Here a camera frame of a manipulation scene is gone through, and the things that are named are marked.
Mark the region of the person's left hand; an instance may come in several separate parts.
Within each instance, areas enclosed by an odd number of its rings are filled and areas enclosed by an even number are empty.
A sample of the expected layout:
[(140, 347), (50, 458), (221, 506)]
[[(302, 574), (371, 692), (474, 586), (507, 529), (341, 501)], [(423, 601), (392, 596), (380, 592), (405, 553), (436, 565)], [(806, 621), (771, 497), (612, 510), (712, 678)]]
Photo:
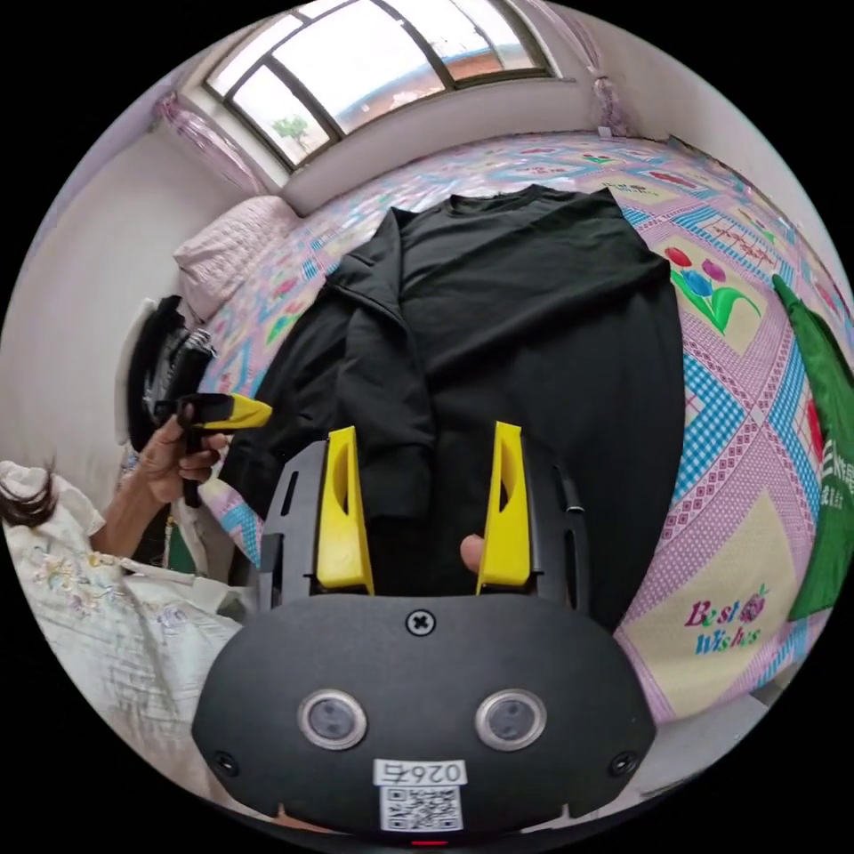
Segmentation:
[(190, 450), (186, 428), (192, 425), (194, 415), (191, 404), (184, 406), (154, 433), (141, 453), (137, 471), (162, 505), (181, 498), (187, 483), (198, 485), (212, 478), (222, 453), (229, 448), (229, 437), (213, 433), (201, 438), (200, 449)]

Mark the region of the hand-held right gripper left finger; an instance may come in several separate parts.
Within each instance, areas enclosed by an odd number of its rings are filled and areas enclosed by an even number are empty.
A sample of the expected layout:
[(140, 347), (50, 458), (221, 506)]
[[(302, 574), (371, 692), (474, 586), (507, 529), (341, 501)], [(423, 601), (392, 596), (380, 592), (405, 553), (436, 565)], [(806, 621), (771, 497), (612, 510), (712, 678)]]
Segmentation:
[(356, 430), (332, 431), (318, 506), (316, 579), (326, 592), (375, 593), (362, 503)]

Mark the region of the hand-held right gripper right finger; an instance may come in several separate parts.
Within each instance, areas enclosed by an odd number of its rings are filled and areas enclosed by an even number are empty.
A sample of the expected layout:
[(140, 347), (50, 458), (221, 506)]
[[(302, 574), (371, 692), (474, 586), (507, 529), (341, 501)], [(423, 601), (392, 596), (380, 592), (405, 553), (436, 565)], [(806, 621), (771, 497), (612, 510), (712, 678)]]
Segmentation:
[(521, 428), (498, 422), (476, 593), (523, 592), (530, 575), (528, 491)]

